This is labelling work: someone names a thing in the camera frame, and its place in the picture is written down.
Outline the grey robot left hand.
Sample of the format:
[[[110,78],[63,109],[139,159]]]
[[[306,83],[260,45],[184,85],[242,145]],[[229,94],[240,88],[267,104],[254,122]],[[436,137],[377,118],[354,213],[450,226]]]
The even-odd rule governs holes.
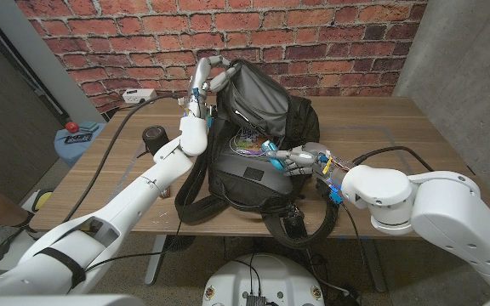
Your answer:
[[[225,70],[211,81],[208,80],[214,67],[224,67]],[[199,60],[191,77],[186,102],[187,116],[204,118],[206,116],[207,92],[219,92],[238,72],[239,64],[232,65],[221,55],[204,57]]]

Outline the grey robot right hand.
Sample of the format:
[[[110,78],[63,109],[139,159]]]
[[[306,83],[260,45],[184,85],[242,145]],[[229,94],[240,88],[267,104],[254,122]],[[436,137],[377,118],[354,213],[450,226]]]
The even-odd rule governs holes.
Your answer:
[[[282,161],[285,176],[312,174],[316,179],[331,185],[341,185],[345,175],[355,166],[333,155],[324,144],[308,142],[290,150],[278,150],[269,154]]]

